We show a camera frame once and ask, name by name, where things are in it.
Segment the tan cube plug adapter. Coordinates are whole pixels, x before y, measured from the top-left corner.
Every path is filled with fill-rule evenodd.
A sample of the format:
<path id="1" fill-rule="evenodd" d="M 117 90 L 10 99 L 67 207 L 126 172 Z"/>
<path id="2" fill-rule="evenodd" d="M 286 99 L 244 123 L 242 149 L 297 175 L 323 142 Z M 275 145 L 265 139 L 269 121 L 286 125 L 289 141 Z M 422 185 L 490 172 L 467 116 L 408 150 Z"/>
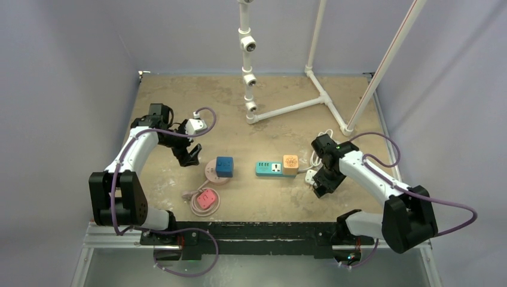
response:
<path id="1" fill-rule="evenodd" d="M 284 176 L 297 176 L 298 172 L 299 172 L 298 156 L 285 154 L 282 158 L 282 174 Z"/>

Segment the blue cube socket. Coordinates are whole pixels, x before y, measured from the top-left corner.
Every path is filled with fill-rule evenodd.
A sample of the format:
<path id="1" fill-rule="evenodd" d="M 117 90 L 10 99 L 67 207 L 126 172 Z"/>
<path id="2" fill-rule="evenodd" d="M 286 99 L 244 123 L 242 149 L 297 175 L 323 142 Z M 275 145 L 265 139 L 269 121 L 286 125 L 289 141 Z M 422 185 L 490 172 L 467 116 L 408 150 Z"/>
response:
<path id="1" fill-rule="evenodd" d="M 217 157 L 215 172 L 219 178 L 232 178 L 234 173 L 234 160 L 232 157 Z"/>

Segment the pink square plug adapter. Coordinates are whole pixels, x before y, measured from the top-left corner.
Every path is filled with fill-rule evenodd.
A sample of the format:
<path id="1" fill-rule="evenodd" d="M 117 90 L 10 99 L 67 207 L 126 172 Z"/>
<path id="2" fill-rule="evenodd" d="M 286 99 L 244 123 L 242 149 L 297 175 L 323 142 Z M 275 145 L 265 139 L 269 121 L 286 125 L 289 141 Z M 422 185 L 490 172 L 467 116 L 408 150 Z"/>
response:
<path id="1" fill-rule="evenodd" d="M 218 196 L 216 195 L 216 192 L 214 192 L 214 190 L 210 188 L 204 189 L 197 196 L 197 204 L 199 208 L 203 210 L 207 210 L 210 207 L 212 207 L 217 200 Z"/>

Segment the teal power strip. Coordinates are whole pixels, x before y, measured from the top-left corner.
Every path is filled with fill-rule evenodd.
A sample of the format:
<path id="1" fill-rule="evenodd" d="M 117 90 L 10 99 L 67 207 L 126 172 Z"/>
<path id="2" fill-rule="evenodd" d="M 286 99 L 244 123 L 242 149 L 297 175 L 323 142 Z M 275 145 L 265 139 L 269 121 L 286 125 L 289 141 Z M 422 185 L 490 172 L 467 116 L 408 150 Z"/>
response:
<path id="1" fill-rule="evenodd" d="M 297 174 L 284 174 L 282 162 L 258 161 L 255 165 L 255 174 L 258 177 L 295 178 Z"/>

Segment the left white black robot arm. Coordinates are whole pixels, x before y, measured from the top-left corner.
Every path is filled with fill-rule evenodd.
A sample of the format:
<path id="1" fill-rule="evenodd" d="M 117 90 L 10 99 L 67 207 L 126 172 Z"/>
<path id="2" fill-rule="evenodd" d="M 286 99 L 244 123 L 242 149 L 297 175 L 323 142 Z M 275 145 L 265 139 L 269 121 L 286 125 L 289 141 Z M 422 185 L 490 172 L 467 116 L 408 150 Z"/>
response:
<path id="1" fill-rule="evenodd" d="M 162 103 L 152 103 L 148 113 L 135 118 L 129 137 L 120 152 L 102 172 L 93 172 L 88 185 L 93 219 L 99 226 L 139 228 L 155 232 L 162 244 L 169 245 L 178 238 L 174 214 L 169 210 L 149 206 L 139 175 L 153 149 L 160 145 L 170 148 L 182 167 L 199 164 L 202 149 L 197 144 L 191 151 L 193 139 L 212 129 L 194 111 L 192 118 L 183 120 L 173 129 L 173 109 Z"/>

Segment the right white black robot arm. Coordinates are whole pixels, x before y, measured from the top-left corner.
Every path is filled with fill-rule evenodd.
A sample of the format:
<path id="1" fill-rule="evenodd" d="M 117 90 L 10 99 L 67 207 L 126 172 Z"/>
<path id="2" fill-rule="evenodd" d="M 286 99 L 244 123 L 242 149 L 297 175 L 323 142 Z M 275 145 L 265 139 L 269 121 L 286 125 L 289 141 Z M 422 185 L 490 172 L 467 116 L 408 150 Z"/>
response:
<path id="1" fill-rule="evenodd" d="M 346 178 L 366 189 L 383 207 L 381 214 L 352 210 L 337 218 L 336 238 L 350 243 L 360 236 L 380 239 L 396 253 L 407 250 L 438 234 L 429 192 L 411 187 L 370 163 L 350 141 L 336 143 L 327 134 L 311 142 L 322 167 L 313 175 L 318 198 L 333 193 Z"/>

